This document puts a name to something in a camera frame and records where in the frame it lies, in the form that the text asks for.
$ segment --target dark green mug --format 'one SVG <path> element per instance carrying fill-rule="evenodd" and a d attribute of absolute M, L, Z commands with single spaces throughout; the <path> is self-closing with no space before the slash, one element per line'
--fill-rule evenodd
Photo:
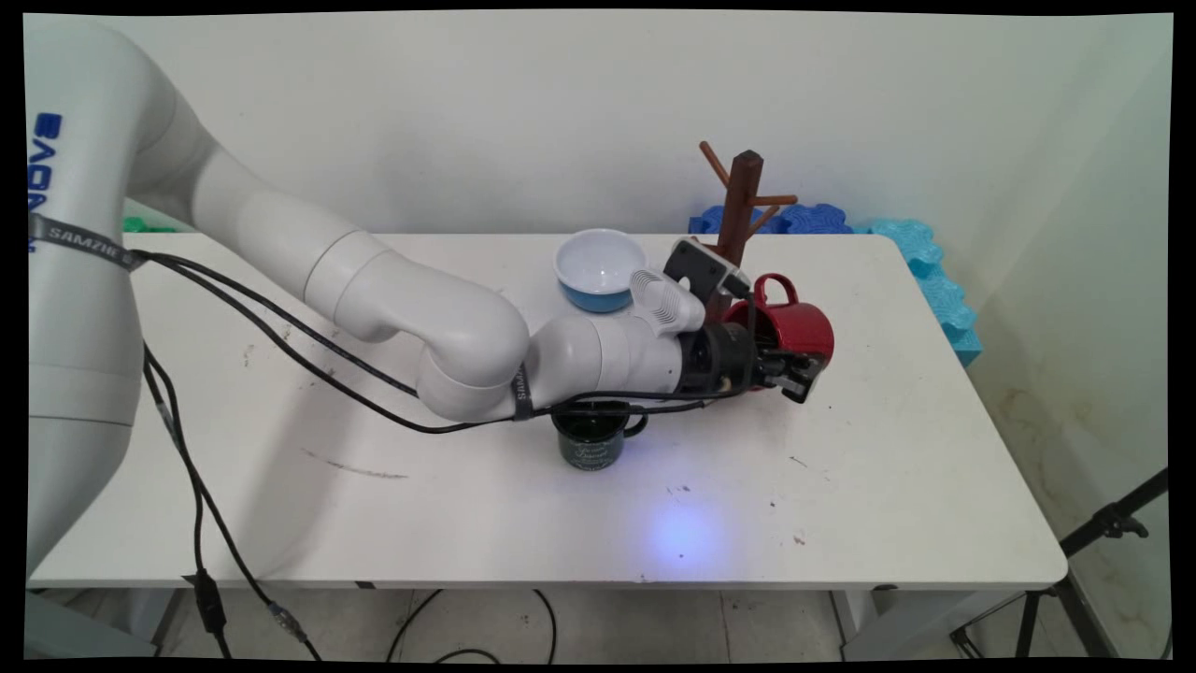
<path fill-rule="evenodd" d="M 627 411 L 627 403 L 602 402 L 580 403 L 581 409 Z M 590 472 L 610 467 L 623 453 L 623 440 L 634 438 L 648 424 L 648 417 L 628 428 L 630 415 L 621 416 L 582 416 L 554 414 L 553 426 L 556 427 L 556 443 L 561 458 L 578 470 Z"/>

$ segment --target strap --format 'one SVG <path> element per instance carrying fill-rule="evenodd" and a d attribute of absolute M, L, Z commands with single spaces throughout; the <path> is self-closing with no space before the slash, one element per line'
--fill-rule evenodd
<path fill-rule="evenodd" d="M 50 219 L 38 213 L 29 213 L 29 237 L 96 255 L 129 271 L 145 263 L 145 259 L 94 231 Z"/>
<path fill-rule="evenodd" d="M 527 368 L 520 363 L 519 372 L 511 380 L 511 392 L 515 396 L 515 414 L 512 421 L 527 421 L 531 418 L 532 409 L 531 391 L 527 387 Z"/>

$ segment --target wooden mug tree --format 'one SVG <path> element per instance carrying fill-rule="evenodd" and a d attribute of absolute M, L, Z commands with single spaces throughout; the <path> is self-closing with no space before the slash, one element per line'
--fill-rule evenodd
<path fill-rule="evenodd" d="M 781 206 L 792 206 L 798 202 L 793 194 L 783 196 L 757 196 L 759 188 L 759 176 L 764 171 L 764 159 L 748 149 L 742 152 L 731 161 L 731 172 L 722 167 L 722 161 L 710 148 L 706 140 L 698 142 L 697 147 L 710 161 L 714 173 L 727 188 L 727 200 L 722 204 L 722 224 L 719 227 L 719 241 L 714 245 L 706 245 L 716 255 L 736 264 L 743 262 L 744 246 L 752 233 L 764 226 Z M 752 209 L 757 206 L 768 206 L 764 214 L 759 215 L 755 222 L 751 221 Z M 716 293 L 706 304 L 706 322 L 719 322 L 731 305 L 731 298 L 726 294 Z"/>

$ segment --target floor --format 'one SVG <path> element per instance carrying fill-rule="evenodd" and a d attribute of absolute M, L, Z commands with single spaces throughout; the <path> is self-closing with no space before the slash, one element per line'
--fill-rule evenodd
<path fill-rule="evenodd" d="M 270 591 L 307 631 L 324 659 L 383 661 L 399 624 L 426 591 Z M 190 592 L 181 592 L 163 631 L 163 656 L 215 657 Z M 309 659 L 248 589 L 221 592 L 233 655 Z M 838 624 L 825 592 L 544 591 L 556 614 L 557 663 L 748 663 L 838 661 Z M 118 592 L 55 591 L 45 598 L 102 619 Z M 969 635 L 986 656 L 1012 656 L 1021 600 L 999 610 Z M 548 660 L 551 626 L 530 589 L 446 591 L 411 624 L 393 661 L 419 662 L 462 648 L 493 653 L 504 663 Z M 1058 601 L 1042 602 L 1032 656 L 1084 656 Z M 919 659 L 958 659 L 946 638 Z M 477 655 L 465 662 L 486 663 Z"/>

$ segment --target table top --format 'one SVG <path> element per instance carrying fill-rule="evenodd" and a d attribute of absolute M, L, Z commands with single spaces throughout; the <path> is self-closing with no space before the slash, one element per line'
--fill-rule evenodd
<path fill-rule="evenodd" d="M 576 311 L 553 275 L 563 234 L 379 238 L 493 287 L 532 331 Z M 636 238 L 659 267 L 677 235 Z M 206 263 L 414 383 L 414 336 L 361 344 L 201 234 L 127 244 Z M 133 283 L 196 467 L 267 582 L 1019 589 L 1062 579 L 1055 537 L 891 240 L 759 235 L 743 268 L 785 273 L 830 318 L 835 359 L 810 399 L 767 391 L 654 417 L 592 473 L 560 458 L 547 418 L 411 433 L 311 377 L 185 279 L 151 263 Z M 255 310 L 356 391 L 437 421 Z M 183 587 L 193 516 L 182 461 L 142 391 L 124 463 L 30 586 Z M 210 521 L 209 573 L 243 585 Z"/>

